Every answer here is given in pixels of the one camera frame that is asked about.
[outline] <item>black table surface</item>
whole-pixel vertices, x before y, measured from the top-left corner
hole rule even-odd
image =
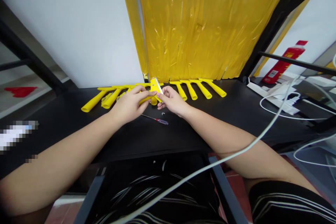
[[[273,114],[260,108],[261,97],[240,81],[231,79],[214,83],[227,92],[226,97],[220,97],[204,83],[203,85],[213,95],[211,99],[206,99],[197,85],[192,84],[198,99],[191,100],[186,85],[182,84],[188,96],[187,103],[255,136],[258,136],[274,117]],[[98,92],[96,88],[69,90],[29,116],[27,120],[36,120],[40,125],[27,138],[23,138],[15,147],[10,147],[4,155],[0,155],[0,162],[5,166],[5,174],[23,164],[32,155],[37,155],[107,113],[108,110],[102,108],[100,104],[89,113],[81,111],[81,107]],[[268,101],[265,101],[264,106],[273,111],[277,110]],[[140,116],[118,130],[93,163],[187,151],[211,152],[210,147],[193,128],[167,108],[157,110],[157,106],[149,105],[144,114],[166,120],[169,125]],[[296,140],[310,140],[316,135],[304,121],[278,118],[262,140],[273,146]]]

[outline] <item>white box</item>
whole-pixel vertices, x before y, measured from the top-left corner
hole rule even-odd
[[[321,77],[321,76],[310,76],[307,78],[307,81],[312,82],[316,85],[322,87],[333,87],[336,86],[336,81]]]
[[[280,78],[277,81],[280,82],[280,83],[284,83],[285,81],[293,80],[297,76],[298,75],[296,73],[291,73],[291,72],[285,71],[282,75],[280,75]],[[296,85],[300,84],[303,79],[305,79],[305,77],[300,76],[298,81],[296,82]]]

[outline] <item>white cable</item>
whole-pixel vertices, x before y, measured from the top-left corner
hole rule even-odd
[[[318,107],[318,108],[323,109],[323,110],[325,110],[325,111],[328,111],[328,112],[331,113],[331,114],[336,114],[336,113],[334,113],[334,112],[332,112],[332,111],[330,111],[330,110],[328,110],[328,109],[326,109],[326,108],[323,108],[323,107],[321,107],[321,106],[319,106],[319,105],[316,105],[315,103],[313,103],[313,102],[311,102],[311,101],[308,101],[308,100],[306,100],[306,99],[303,99],[302,101],[304,101],[304,102],[306,102],[306,103],[309,103],[309,104],[311,104],[311,105],[314,105],[315,107]]]
[[[336,54],[334,55],[334,57],[332,59],[332,63],[334,64],[334,67],[336,68]]]
[[[266,133],[267,131],[273,126],[273,124],[275,123],[276,119],[278,118],[278,116],[280,115],[280,112],[282,111],[283,106],[285,105],[285,102],[288,98],[289,95],[289,90],[291,85],[298,79],[299,76],[297,76],[296,78],[294,78],[290,85],[288,86],[288,89],[286,91],[286,95],[284,98],[284,101],[282,102],[278,112],[275,114],[275,116],[273,117],[272,121],[269,123],[269,125],[264,129],[264,131],[252,142],[250,143],[247,147],[245,147],[244,149],[242,149],[241,151],[236,152],[235,154],[228,156],[226,158],[223,158],[221,160],[218,160],[217,162],[210,164],[208,166],[203,167],[202,169],[199,169],[197,171],[195,171],[194,173],[190,174],[189,176],[185,177],[184,179],[182,179],[181,181],[179,181],[178,183],[176,183],[175,185],[173,185],[172,187],[168,188],[166,191],[164,191],[163,193],[161,193],[160,195],[156,196],[154,199],[152,199],[151,201],[149,201],[148,203],[146,203],[145,205],[143,205],[142,207],[140,207],[138,210],[135,210],[133,213],[130,213],[129,215],[120,218],[119,220],[116,220],[114,222],[112,222],[111,224],[124,224],[132,219],[134,219],[135,217],[137,217],[139,214],[143,213],[144,211],[146,211],[148,208],[150,208],[151,206],[153,206],[156,202],[158,202],[160,199],[162,199],[163,197],[165,197],[166,195],[168,195],[169,193],[171,193],[172,191],[174,191],[176,188],[178,188],[180,185],[182,185],[183,183],[185,183],[186,181],[188,181],[189,179],[195,177],[196,175],[216,166],[219,165],[225,161],[228,161],[231,158],[234,158],[246,151],[248,151],[249,149],[251,149]]]
[[[268,112],[271,112],[272,114],[276,114],[274,113],[273,111],[271,110],[268,110],[267,108],[265,108],[263,105],[262,105],[262,102],[263,100],[265,100],[266,98],[268,97],[272,97],[272,96],[276,96],[276,95],[282,95],[282,94],[271,94],[271,95],[268,95],[268,96],[265,96],[264,98],[262,98],[259,102],[259,105],[260,107],[262,107],[264,110],[268,111]],[[285,117],[285,118],[289,118],[289,119],[294,119],[294,120],[308,120],[308,121],[315,121],[315,120],[325,120],[327,118],[317,118],[317,119],[310,119],[310,118],[296,118],[296,117],[288,117],[288,116],[285,116],[285,115],[279,115],[281,117]]]
[[[326,91],[324,91],[322,88],[320,88],[319,86],[315,85],[314,83],[311,83],[311,82],[309,82],[309,83],[312,84],[312,85],[313,85],[314,87],[316,87],[317,89],[319,89],[323,94],[325,94],[325,96],[326,96],[326,97],[327,97],[327,98],[334,104],[334,106],[336,107],[336,102],[331,98],[331,96],[330,96]],[[316,143],[318,143],[318,142],[322,142],[322,141],[328,140],[328,139],[330,139],[330,138],[332,138],[332,137],[335,137],[335,136],[336,136],[336,133],[333,134],[333,135],[331,135],[331,136],[328,136],[328,137],[326,137],[326,138],[322,138],[322,139],[320,139],[320,140],[317,140],[317,141],[314,141],[314,142],[310,142],[310,143],[307,143],[306,145],[303,145],[302,147],[300,147],[299,149],[297,149],[297,150],[294,152],[294,154],[293,154],[294,158],[295,158],[296,160],[299,160],[299,161],[303,162],[303,163],[309,163],[309,164],[312,164],[312,165],[327,166],[327,167],[336,167],[335,165],[329,165],[329,164],[325,164],[325,165],[324,165],[324,164],[319,164],[319,163],[313,163],[313,162],[304,161],[304,160],[302,160],[302,159],[299,159],[299,158],[296,156],[296,154],[297,154],[300,150],[306,148],[307,146],[316,144]]]

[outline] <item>black metal frame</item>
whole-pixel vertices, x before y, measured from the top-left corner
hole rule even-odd
[[[55,91],[56,95],[67,90],[67,87],[2,21],[0,21],[0,41],[20,59],[0,65],[0,71],[27,65]]]
[[[287,62],[287,63],[291,63],[293,65],[297,65],[297,66],[300,66],[300,67],[305,67],[305,68],[315,70],[315,71],[318,71],[318,72],[322,72],[322,73],[325,73],[325,74],[336,76],[336,70],[331,69],[331,68],[326,68],[326,67],[318,66],[318,65],[303,62],[303,61],[298,61],[298,60],[291,59],[291,58],[281,57],[281,56],[278,56],[278,55],[269,54],[267,52],[259,52],[259,55],[265,56],[265,57],[268,57],[268,58],[273,58],[273,59],[280,60],[280,61],[284,61],[284,62]]]
[[[276,33],[281,28],[283,22],[287,18],[287,16],[291,13],[292,10],[294,10],[298,5],[300,5],[305,0],[280,0],[278,5],[273,11],[273,14],[266,25],[264,31],[262,32],[258,42],[256,43],[252,54],[250,55],[248,61],[246,62],[243,70],[241,71],[239,75],[239,80],[241,82],[246,82],[247,77],[249,77],[254,70],[254,68],[257,66],[259,60],[262,56],[266,57],[273,57],[276,55],[270,55],[265,52],[273,38],[275,37]],[[285,61],[283,57],[277,58],[278,60]],[[309,69],[313,69],[325,72],[327,68],[322,68],[320,66],[314,65],[314,64],[305,64],[302,65],[302,62],[299,61],[292,61],[290,62],[293,65],[301,65]]]

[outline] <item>person's right hand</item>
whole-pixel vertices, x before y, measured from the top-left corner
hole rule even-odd
[[[164,102],[157,105],[158,110],[167,107],[171,112],[177,114],[179,117],[183,117],[192,108],[171,86],[165,86],[162,92],[164,95],[160,93],[156,94]]]

